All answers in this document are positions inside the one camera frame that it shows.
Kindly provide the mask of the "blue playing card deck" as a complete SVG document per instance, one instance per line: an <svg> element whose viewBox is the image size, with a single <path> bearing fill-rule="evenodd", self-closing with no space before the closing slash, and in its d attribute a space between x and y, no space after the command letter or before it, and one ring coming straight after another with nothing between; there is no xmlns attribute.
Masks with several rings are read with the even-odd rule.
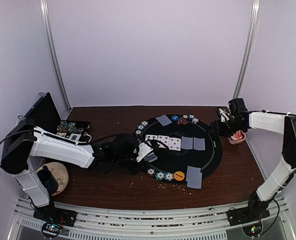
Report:
<svg viewBox="0 0 296 240"><path fill-rule="evenodd" d="M144 161L148 163L152 163L158 159L158 156L155 155L155 153L151 153L144 157Z"/></svg>

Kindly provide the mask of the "blue cream 10 chip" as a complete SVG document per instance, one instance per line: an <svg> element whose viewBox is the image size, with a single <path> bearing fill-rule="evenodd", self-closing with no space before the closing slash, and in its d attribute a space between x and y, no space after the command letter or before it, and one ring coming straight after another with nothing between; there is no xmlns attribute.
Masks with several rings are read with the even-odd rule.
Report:
<svg viewBox="0 0 296 240"><path fill-rule="evenodd" d="M192 122L193 122L194 124L197 124L197 123L199 122L199 119L194 118L194 119L192 120Z"/></svg>
<svg viewBox="0 0 296 240"><path fill-rule="evenodd" d="M148 122L147 122L147 121L142 121L142 122L141 122L141 125L142 125L143 127L147 127L147 126L148 126Z"/></svg>
<svg viewBox="0 0 296 240"><path fill-rule="evenodd" d="M172 173L166 173L165 174L165 180L172 181L174 179L174 175Z"/></svg>

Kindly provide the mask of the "six of hearts card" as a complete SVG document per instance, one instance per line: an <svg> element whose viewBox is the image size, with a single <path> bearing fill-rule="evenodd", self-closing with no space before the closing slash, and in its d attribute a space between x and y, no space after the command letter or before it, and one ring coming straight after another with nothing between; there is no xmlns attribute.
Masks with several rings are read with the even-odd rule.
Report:
<svg viewBox="0 0 296 240"><path fill-rule="evenodd" d="M157 143L160 148L166 148L169 146L169 136L166 135L158 135Z"/></svg>

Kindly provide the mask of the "yellow big blind button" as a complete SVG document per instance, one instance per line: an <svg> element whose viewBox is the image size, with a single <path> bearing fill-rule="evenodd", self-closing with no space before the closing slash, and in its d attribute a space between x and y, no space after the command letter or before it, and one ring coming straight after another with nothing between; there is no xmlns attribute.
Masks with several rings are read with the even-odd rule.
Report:
<svg viewBox="0 0 296 240"><path fill-rule="evenodd" d="M178 182L185 180L185 173L182 171L176 171L173 175L174 179Z"/></svg>

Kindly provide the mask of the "five of diamonds card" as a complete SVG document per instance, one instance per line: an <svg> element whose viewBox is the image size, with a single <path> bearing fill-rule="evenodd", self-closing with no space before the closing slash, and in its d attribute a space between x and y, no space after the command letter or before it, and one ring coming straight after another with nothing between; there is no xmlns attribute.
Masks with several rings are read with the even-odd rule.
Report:
<svg viewBox="0 0 296 240"><path fill-rule="evenodd" d="M171 151L181 151L181 138L171 137L169 139L169 149Z"/></svg>

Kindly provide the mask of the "red triangular all-in marker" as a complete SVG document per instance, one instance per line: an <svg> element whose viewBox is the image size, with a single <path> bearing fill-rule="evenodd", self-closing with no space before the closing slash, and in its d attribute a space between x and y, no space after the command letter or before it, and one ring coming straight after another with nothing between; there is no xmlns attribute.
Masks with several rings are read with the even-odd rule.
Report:
<svg viewBox="0 0 296 240"><path fill-rule="evenodd" d="M187 119L185 119L184 117L181 117L178 122L177 122L178 125L186 125L188 124L187 122Z"/></svg>

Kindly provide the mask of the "single blue-backed playing card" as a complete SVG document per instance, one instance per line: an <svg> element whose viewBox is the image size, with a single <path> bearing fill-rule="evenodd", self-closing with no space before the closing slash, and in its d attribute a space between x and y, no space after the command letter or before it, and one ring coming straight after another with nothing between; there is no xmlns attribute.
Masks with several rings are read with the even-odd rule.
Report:
<svg viewBox="0 0 296 240"><path fill-rule="evenodd" d="M163 127L172 123L172 120L167 115L161 115L155 118Z"/></svg>

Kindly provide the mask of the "blue small blind button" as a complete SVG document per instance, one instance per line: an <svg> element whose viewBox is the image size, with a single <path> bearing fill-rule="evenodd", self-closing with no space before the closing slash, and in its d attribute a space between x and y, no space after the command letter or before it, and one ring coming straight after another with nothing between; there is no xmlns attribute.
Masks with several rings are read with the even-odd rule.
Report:
<svg viewBox="0 0 296 240"><path fill-rule="evenodd" d="M180 119L180 117L178 115L172 115L171 119L176 122Z"/></svg>

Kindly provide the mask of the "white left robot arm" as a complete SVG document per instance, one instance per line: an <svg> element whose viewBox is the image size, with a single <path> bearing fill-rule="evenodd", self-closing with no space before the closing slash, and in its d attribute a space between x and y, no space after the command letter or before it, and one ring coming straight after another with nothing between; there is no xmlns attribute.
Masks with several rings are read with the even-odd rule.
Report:
<svg viewBox="0 0 296 240"><path fill-rule="evenodd" d="M55 222L59 210L51 205L49 191L30 165L30 157L58 160L84 169L96 168L109 174L118 164L135 175L144 166L144 158L153 153L149 143L129 133L115 133L92 142L79 142L50 133L30 118L20 122L4 139L0 168L11 174L32 199L40 214Z"/></svg>

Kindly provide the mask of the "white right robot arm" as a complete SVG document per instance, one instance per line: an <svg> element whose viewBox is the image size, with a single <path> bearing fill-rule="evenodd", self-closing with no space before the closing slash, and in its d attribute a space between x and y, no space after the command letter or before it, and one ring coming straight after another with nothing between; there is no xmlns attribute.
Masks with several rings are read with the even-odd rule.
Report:
<svg viewBox="0 0 296 240"><path fill-rule="evenodd" d="M208 132L221 137L231 137L238 131L263 130L282 136L281 159L265 182L254 193L255 202L247 206L244 216L254 221L263 213L261 203L269 202L296 173L296 114L267 110L249 111L242 98L228 102L230 117L214 120Z"/></svg>

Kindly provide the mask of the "red white patterned bowl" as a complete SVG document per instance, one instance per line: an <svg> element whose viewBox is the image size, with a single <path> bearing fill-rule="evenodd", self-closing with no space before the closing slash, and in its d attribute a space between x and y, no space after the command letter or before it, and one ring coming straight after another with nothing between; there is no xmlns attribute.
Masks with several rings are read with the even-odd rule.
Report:
<svg viewBox="0 0 296 240"><path fill-rule="evenodd" d="M232 145L236 145L236 144L240 144L243 141L245 141L246 139L246 134L239 130L237 132L235 132L232 136L230 136L228 138L228 141L232 144Z"/></svg>

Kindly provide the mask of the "round black poker mat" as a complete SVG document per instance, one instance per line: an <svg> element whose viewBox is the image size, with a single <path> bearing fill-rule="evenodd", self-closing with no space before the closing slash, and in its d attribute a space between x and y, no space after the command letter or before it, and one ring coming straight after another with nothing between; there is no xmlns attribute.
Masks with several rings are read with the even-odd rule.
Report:
<svg viewBox="0 0 296 240"><path fill-rule="evenodd" d="M172 115L177 115L181 118L183 115L188 114L174 113L166 115L171 119ZM155 119L156 117L145 120L148 122L148 126L142 130L141 135L135 134L135 131L137 130L136 126L136 129L133 131L133 135L141 141L145 140L145 135L164 135L169 136L169 138L205 138L205 150L198 151L194 149L186 150L181 148L181 151L174 151L169 148L166 149L159 147L159 149L154 152L155 155L158 156L158 159L154 162L145 162L145 167L142 172L147 174L148 169L155 169L156 173L163 172L165 174L174 174L176 171L181 171L186 175L188 166L191 166L201 168L203 179L215 172L222 160L223 150L219 137L207 132L207 124L200 120L197 124L194 124L192 120L187 119L188 124L178 125L178 121L173 121L171 119L171 124L162 126ZM167 181L164 178L164 180L160 181L182 184L185 180L176 181L173 179L172 181Z"/></svg>

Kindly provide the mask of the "white playing card box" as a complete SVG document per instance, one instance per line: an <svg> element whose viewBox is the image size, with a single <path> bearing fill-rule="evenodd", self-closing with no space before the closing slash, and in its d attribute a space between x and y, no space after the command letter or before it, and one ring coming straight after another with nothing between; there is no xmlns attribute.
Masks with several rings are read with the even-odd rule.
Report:
<svg viewBox="0 0 296 240"><path fill-rule="evenodd" d="M69 136L69 139L70 140L73 140L73 141L78 141L80 139L81 135L80 134L76 134L76 133L72 133L70 136Z"/></svg>

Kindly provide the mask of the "beige patterned plate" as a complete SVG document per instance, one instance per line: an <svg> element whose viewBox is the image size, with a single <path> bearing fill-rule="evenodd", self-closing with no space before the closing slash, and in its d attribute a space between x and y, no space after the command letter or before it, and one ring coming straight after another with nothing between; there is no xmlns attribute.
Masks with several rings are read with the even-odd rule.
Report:
<svg viewBox="0 0 296 240"><path fill-rule="evenodd" d="M49 162L45 165L49 168L52 175L58 182L58 190L55 194L52 195L52 196L56 196L62 193L69 183L69 174L68 174L67 168L60 162Z"/></svg>

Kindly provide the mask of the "chips row in case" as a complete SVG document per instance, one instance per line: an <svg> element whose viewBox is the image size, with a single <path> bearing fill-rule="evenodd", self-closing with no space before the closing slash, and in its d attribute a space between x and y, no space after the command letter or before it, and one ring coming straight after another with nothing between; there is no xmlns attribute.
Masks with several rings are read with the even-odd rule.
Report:
<svg viewBox="0 0 296 240"><path fill-rule="evenodd" d="M59 133L79 133L79 128L77 127L77 123L73 121L60 121L57 126L57 132Z"/></svg>

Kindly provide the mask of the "dark blue mug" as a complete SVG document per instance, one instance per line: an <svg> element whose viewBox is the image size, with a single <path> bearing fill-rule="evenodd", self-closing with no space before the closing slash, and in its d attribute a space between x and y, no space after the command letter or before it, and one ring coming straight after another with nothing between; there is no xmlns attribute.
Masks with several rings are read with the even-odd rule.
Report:
<svg viewBox="0 0 296 240"><path fill-rule="evenodd" d="M58 182L46 165L43 165L42 169L37 172L37 176L50 195L57 192Z"/></svg>

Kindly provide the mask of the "black poker set case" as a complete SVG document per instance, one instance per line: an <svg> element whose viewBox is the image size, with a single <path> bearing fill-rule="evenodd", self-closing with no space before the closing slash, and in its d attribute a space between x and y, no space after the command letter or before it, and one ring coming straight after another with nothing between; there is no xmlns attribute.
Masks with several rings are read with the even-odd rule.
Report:
<svg viewBox="0 0 296 240"><path fill-rule="evenodd" d="M59 125L60 121L71 120L64 120L60 118L52 96L49 92L40 92L39 95L40 98L30 108L30 110L25 115L18 116L19 121L33 119L36 126L60 137L69 139L69 136L73 133L57 132L57 126ZM76 122L77 127L79 128L79 133L77 133L81 135L80 139L78 140L79 142L89 142L92 139L92 136L89 134L89 131L91 130L91 123L89 121L71 122Z"/></svg>

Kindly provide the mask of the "aluminium frame post right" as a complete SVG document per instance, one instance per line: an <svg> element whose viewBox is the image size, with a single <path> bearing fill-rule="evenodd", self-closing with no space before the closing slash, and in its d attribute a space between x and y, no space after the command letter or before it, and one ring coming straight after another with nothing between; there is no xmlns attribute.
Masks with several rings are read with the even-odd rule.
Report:
<svg viewBox="0 0 296 240"><path fill-rule="evenodd" d="M255 40L256 40L258 23L259 23L260 6L261 6L260 0L252 1L247 38L245 42L245 49L242 57L239 75L237 78L237 83L233 93L233 98L242 97L242 93L245 87L248 71L250 69L250 58L255 46Z"/></svg>

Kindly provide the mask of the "aluminium frame post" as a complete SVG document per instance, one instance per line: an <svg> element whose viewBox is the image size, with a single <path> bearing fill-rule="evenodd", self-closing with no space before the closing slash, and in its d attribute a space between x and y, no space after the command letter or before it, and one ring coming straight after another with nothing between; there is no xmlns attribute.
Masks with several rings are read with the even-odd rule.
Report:
<svg viewBox="0 0 296 240"><path fill-rule="evenodd" d="M40 0L40 6L41 6L41 14L42 14L42 18L43 18L43 22L46 30L47 41L48 41L48 46L50 50L50 56L51 56L51 61L52 61L56 81L58 83L59 91L65 106L65 109L66 111L70 112L72 110L72 107L68 99L67 91L63 82L62 73L60 70L59 61L56 53L50 14L49 14L48 1Z"/></svg>
<svg viewBox="0 0 296 240"><path fill-rule="evenodd" d="M242 93L245 87L248 71L250 69L250 58L255 46L255 40L256 40L258 23L259 23L260 6L261 6L260 0L252 1L247 38L245 42L245 49L242 57L239 75L237 78L237 83L233 93L233 98L242 97Z"/></svg>

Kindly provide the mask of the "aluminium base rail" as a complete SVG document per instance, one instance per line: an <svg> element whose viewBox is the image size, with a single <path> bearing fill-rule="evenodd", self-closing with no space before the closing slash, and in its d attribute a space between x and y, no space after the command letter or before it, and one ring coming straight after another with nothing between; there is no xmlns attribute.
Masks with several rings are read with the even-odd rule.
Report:
<svg viewBox="0 0 296 240"><path fill-rule="evenodd" d="M227 211L246 202L174 210L117 210L56 203L75 211L74 226L66 226L58 240L250 240L253 225L263 227L261 240L296 240L283 197L269 205L269 217L232 226Z"/></svg>

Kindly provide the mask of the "aluminium frame post left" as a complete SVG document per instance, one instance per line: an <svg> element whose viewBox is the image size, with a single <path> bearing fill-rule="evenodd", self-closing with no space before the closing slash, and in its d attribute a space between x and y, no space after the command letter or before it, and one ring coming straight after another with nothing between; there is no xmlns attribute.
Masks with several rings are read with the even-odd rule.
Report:
<svg viewBox="0 0 296 240"><path fill-rule="evenodd" d="M51 61L52 61L56 81L58 83L59 91L65 106L65 109L66 111L70 112L72 110L72 107L68 99L67 91L63 82L62 73L60 70L59 61L56 53L50 14L49 14L48 1L40 0L40 6L41 6L41 14L42 14L42 18L43 18L43 22L46 30L47 41L48 41L48 46L50 50L50 56L51 56Z"/></svg>

